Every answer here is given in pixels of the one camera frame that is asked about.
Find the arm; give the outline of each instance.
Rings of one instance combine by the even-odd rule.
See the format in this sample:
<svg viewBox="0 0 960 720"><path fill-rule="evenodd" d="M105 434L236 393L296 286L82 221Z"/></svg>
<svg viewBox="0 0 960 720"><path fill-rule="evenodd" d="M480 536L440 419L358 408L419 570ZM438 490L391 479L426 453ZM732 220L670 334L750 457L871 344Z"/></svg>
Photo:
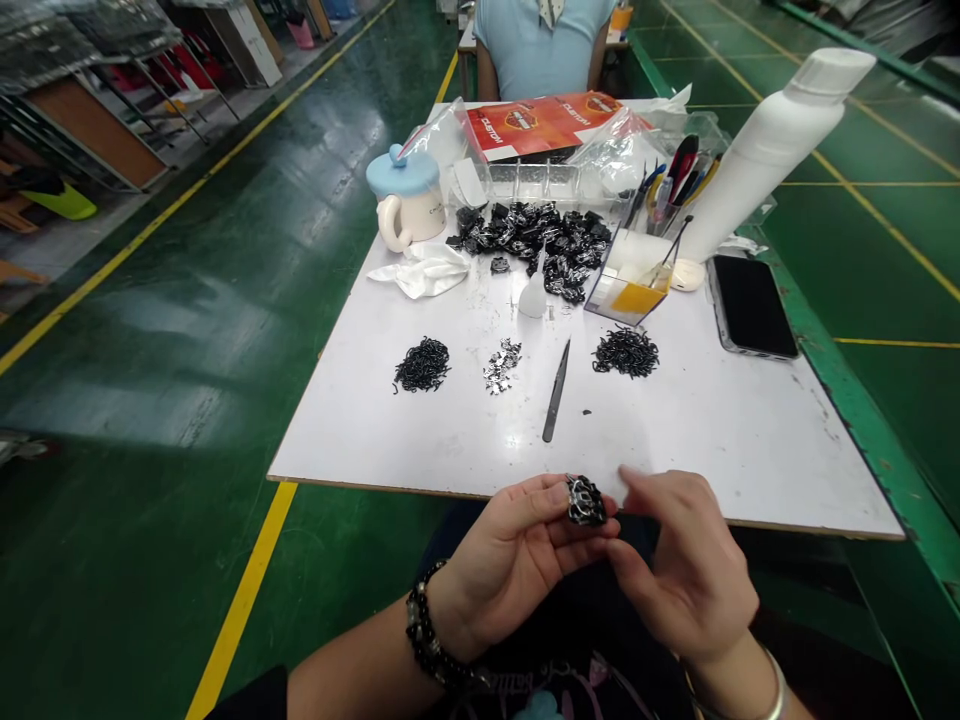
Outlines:
<svg viewBox="0 0 960 720"><path fill-rule="evenodd" d="M747 632L714 660L687 662L697 697L725 717L767 717L777 693L777 678L766 651ZM781 720L813 720L790 688L786 688Z"/></svg>
<svg viewBox="0 0 960 720"><path fill-rule="evenodd" d="M443 695L413 659L397 600L324 645L290 674L288 720L416 717Z"/></svg>
<svg viewBox="0 0 960 720"><path fill-rule="evenodd" d="M477 38L477 98L481 102L500 100L500 83L497 80L497 68L487 46Z"/></svg>
<svg viewBox="0 0 960 720"><path fill-rule="evenodd" d="M427 585L440 645L469 663L511 635L564 577L606 556L610 519L566 519L564 475L539 475L497 493ZM608 514L616 502L604 497ZM443 688L414 659L405 598L303 661L287 686L289 720L390 720L420 715Z"/></svg>
<svg viewBox="0 0 960 720"><path fill-rule="evenodd" d="M759 606L747 560L699 475L642 475L620 468L624 507L661 524L653 570L637 551L611 540L608 554L624 594L657 640L687 668L697 699L728 718L765 718L777 698L777 675L750 633ZM781 720L812 720L784 688Z"/></svg>
<svg viewBox="0 0 960 720"><path fill-rule="evenodd" d="M590 74L587 76L587 90L600 88L600 75L603 73L603 58L607 54L607 33L610 32L610 21L600 28L597 39L593 41L593 55L590 56Z"/></svg>

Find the white spray bottle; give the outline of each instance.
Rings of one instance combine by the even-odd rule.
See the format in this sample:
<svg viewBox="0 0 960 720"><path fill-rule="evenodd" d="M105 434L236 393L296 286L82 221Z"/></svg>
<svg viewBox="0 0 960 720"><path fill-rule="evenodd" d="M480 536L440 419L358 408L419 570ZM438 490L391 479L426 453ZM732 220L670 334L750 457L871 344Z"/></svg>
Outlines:
<svg viewBox="0 0 960 720"><path fill-rule="evenodd" d="M856 50L817 50L783 90L760 103L691 206L680 257L703 262L713 255L837 126L844 99L876 61Z"/></svg>

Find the wrist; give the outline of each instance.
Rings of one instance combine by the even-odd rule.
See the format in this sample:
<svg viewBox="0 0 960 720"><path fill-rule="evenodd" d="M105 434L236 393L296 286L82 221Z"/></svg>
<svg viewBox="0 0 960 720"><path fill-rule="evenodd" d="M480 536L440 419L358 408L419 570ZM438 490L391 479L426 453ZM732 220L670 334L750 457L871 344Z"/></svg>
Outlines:
<svg viewBox="0 0 960 720"><path fill-rule="evenodd" d="M763 656L763 648L753 637L753 633L747 630L723 650L696 656L684 655L680 660L691 672L714 675L727 668L752 664L760 656Z"/></svg>
<svg viewBox="0 0 960 720"><path fill-rule="evenodd" d="M749 631L722 653L682 661L697 698L725 717L767 717L777 704L777 670Z"/></svg>
<svg viewBox="0 0 960 720"><path fill-rule="evenodd" d="M437 640L449 655L472 663L489 645L477 637L469 602L455 582L449 567L443 567L427 583L427 603Z"/></svg>

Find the clear plastic container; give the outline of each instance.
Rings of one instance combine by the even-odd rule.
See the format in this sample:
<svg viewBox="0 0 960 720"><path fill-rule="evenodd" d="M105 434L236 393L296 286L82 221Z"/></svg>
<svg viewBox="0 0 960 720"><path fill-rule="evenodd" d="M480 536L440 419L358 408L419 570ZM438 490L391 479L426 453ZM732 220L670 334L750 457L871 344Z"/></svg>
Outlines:
<svg viewBox="0 0 960 720"><path fill-rule="evenodd" d="M598 183L583 182L579 168L552 163L492 164L490 179L491 203L555 202L561 214L576 210L601 215L611 232L620 227L636 194L636 191L610 193Z"/></svg>

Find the black bead bracelet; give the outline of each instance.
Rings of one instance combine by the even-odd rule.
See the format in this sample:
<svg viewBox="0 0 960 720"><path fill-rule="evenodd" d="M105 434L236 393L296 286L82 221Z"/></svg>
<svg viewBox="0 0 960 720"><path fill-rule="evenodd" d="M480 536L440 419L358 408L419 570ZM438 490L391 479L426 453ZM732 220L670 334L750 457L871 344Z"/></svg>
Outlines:
<svg viewBox="0 0 960 720"><path fill-rule="evenodd" d="M483 676L469 665L452 657L440 646L440 641L430 621L430 608L427 606L427 583L434 573L447 564L438 560L414 584L407 596L407 637L413 647L413 655L420 669L443 685L446 690L458 690L474 681L483 681Z"/></svg>

